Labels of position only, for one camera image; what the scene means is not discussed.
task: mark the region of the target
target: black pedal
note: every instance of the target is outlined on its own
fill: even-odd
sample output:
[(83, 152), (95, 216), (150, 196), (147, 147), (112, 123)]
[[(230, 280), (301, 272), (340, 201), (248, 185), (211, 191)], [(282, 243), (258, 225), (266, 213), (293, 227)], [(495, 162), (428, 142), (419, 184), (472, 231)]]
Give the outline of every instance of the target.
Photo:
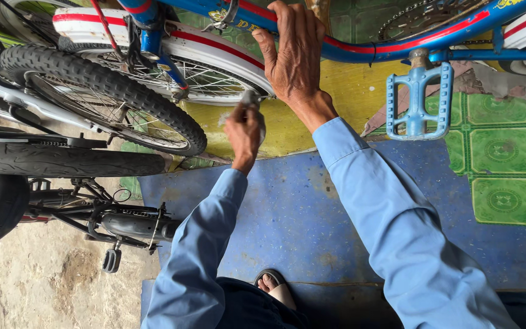
[(103, 272), (115, 273), (119, 270), (121, 263), (121, 250), (107, 249), (103, 260)]

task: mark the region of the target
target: blue sleeve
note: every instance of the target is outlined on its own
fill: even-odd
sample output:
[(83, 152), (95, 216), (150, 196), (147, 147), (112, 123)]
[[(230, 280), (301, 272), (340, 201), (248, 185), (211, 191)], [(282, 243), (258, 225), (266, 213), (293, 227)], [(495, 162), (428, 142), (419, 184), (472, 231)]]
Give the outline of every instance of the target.
[(411, 176), (341, 118), (313, 139), (405, 328), (517, 328), (480, 266), (442, 233)]
[(242, 172), (224, 170), (210, 195), (178, 227), (142, 328), (215, 328), (224, 312), (216, 270), (246, 190)]

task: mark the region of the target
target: finger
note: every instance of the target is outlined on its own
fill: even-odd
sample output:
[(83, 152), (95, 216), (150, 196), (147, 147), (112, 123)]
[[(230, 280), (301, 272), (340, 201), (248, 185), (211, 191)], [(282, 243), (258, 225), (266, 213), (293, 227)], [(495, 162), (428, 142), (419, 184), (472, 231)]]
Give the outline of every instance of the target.
[(307, 25), (306, 25), (306, 9), (303, 8), (302, 4), (289, 5), (295, 13), (295, 29), (297, 38), (306, 38)]
[(259, 120), (257, 120), (257, 110), (253, 108), (248, 108), (245, 111), (245, 114), (247, 115), (247, 125), (248, 126), (258, 126)]
[(277, 62), (277, 50), (275, 50), (275, 41), (269, 32), (264, 29), (254, 30), (253, 37), (259, 43), (259, 48), (265, 60), (265, 70), (273, 71)]
[(277, 0), (267, 6), (277, 15), (277, 29), (279, 32), (279, 50), (288, 47), (295, 39), (295, 13), (283, 1)]
[(227, 120), (231, 120), (233, 122), (245, 122), (245, 106), (241, 103), (239, 103), (231, 112), (229, 118)]
[(307, 28), (307, 35), (312, 41), (317, 40), (316, 36), (316, 15), (311, 10), (306, 10), (306, 28)]
[(316, 18), (316, 37), (318, 38), (318, 43), (324, 43), (324, 35), (326, 34), (326, 27), (324, 24)]

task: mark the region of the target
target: green tile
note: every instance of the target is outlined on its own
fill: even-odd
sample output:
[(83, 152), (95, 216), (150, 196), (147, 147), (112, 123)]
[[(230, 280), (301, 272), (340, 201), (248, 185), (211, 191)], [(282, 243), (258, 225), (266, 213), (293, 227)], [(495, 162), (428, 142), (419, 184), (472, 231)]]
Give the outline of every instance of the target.
[(330, 3), (330, 16), (350, 10), (351, 0), (336, 0)]
[(479, 222), (526, 225), (526, 179), (474, 179), (472, 201)]
[(449, 131), (445, 136), (446, 146), (448, 146), (449, 168), (456, 173), (464, 172), (466, 168), (464, 157), (464, 134), (460, 131)]
[(526, 122), (526, 101), (522, 98), (497, 101), (493, 95), (473, 94), (468, 100), (468, 120), (476, 125)]
[(178, 14), (180, 22), (186, 25), (202, 29), (210, 23), (210, 19), (202, 17), (201, 15), (193, 12), (181, 12)]
[(355, 6), (359, 9), (370, 8), (375, 6), (394, 6), (397, 3), (397, 0), (355, 0)]
[(399, 7), (377, 9), (375, 11), (360, 12), (355, 17), (355, 43), (378, 41), (380, 27), (393, 15), (399, 12)]
[(261, 53), (261, 49), (259, 49), (259, 44), (257, 41), (253, 38), (251, 33), (249, 32), (242, 32), (239, 35), (235, 37), (236, 43), (244, 48), (249, 49), (250, 52), (255, 54), (256, 56), (259, 56), (259, 58), (263, 58), (263, 54)]
[(352, 42), (352, 30), (350, 27), (350, 16), (333, 16), (330, 18), (332, 36), (340, 41)]
[[(452, 109), (450, 111), (450, 126), (457, 126), (462, 123), (462, 97), (457, 94), (452, 97)], [(425, 101), (426, 111), (431, 115), (438, 115), (440, 112), (440, 96), (427, 97)], [(428, 123), (427, 128), (436, 127), (437, 123)]]
[(476, 129), (470, 144), (473, 171), (526, 173), (526, 128)]

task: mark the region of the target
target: sprocket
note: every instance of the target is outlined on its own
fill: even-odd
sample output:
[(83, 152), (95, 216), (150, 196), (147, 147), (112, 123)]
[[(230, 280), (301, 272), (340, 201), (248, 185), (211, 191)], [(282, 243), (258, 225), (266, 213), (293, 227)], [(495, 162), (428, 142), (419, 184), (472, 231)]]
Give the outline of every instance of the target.
[(479, 3), (479, 0), (423, 0), (389, 19), (379, 31), (379, 40), (410, 37), (443, 23)]

